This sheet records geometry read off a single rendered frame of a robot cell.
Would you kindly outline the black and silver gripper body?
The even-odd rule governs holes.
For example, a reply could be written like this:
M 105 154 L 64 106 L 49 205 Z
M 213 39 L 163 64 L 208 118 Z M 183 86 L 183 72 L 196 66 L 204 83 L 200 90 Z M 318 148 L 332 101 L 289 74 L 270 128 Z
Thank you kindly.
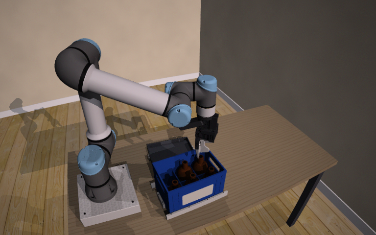
M 218 123 L 217 123 L 218 116 L 219 116 L 219 114 L 217 114 L 217 113 L 215 113 L 211 117 L 201 117 L 197 114 L 197 117 L 200 120 L 202 120 L 204 125 L 198 126 L 196 128 L 195 135 L 197 133 L 199 133 L 199 135 L 198 135 L 199 138 L 214 143 L 215 137 L 218 133 L 218 127 L 217 127 L 218 126 Z M 216 123 L 217 123 L 217 125 L 216 125 Z M 210 139 L 209 139 L 209 137 L 210 137 Z

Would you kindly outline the blue plastic crate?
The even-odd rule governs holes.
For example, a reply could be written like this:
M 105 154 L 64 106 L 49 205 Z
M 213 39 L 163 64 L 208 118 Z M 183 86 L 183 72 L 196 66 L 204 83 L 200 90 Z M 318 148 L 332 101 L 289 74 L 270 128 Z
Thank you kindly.
M 204 156 L 208 170 L 209 167 L 212 166 L 216 174 L 203 179 L 204 173 L 197 176 L 192 169 L 198 181 L 188 185 L 185 185 L 186 180 L 182 182 L 179 181 L 177 178 L 177 170 L 182 166 L 182 161 L 184 160 L 186 160 L 188 166 L 192 168 L 193 163 L 197 160 L 195 149 L 163 159 L 159 162 L 154 177 L 155 186 L 168 213 L 178 211 L 223 192 L 227 170 L 211 151 L 200 152 L 200 155 Z M 210 161 L 210 158 L 219 167 L 219 171 Z M 172 185 L 173 180 L 177 180 L 182 187 L 168 191 L 168 187 Z

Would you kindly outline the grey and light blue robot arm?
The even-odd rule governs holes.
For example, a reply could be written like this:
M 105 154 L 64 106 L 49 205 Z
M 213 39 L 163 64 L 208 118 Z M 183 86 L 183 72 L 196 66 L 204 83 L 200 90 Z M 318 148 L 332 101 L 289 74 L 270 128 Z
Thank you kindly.
M 191 101 L 196 113 L 204 118 L 215 114 L 217 80 L 201 75 L 194 82 L 167 82 L 164 92 L 99 69 L 101 50 L 91 39 L 74 41 L 55 60 L 55 72 L 68 87 L 77 90 L 87 124 L 88 146 L 77 156 L 85 180 L 85 193 L 96 203 L 111 200 L 117 183 L 108 164 L 116 145 L 116 134 L 103 111 L 101 96 L 168 118 L 181 131 L 203 126 L 198 117 L 191 118 Z

